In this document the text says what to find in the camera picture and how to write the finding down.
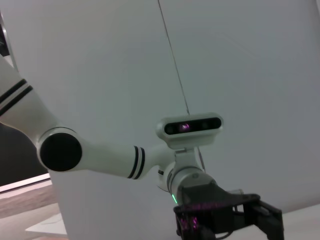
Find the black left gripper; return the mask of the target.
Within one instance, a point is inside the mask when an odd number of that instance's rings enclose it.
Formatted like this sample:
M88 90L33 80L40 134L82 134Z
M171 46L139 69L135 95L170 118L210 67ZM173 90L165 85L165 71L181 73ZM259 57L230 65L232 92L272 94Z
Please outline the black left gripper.
M268 240L284 240L282 211L257 194L236 194L215 183L179 187L173 208L180 237L215 237L256 226ZM243 205L243 212L236 208Z

